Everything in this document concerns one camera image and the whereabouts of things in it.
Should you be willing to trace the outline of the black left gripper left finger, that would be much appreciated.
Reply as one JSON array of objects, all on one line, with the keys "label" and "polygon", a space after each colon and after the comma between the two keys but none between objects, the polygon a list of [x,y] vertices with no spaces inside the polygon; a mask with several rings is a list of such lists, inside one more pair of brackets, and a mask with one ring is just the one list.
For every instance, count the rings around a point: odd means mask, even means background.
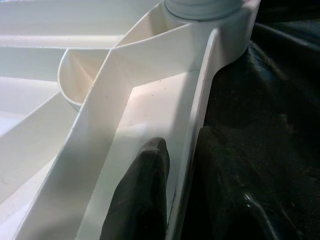
[{"label": "black left gripper left finger", "polygon": [[169,172],[170,157],[165,139],[149,139],[117,185],[99,238],[165,239]]}]

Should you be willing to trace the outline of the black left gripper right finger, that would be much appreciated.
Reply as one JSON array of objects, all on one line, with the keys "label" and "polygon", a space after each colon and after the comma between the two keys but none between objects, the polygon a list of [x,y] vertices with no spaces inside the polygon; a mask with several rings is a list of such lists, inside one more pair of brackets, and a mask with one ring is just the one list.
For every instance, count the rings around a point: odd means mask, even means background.
[{"label": "black left gripper right finger", "polygon": [[186,240],[284,240],[281,206],[243,154],[216,129],[198,135],[183,237]]}]

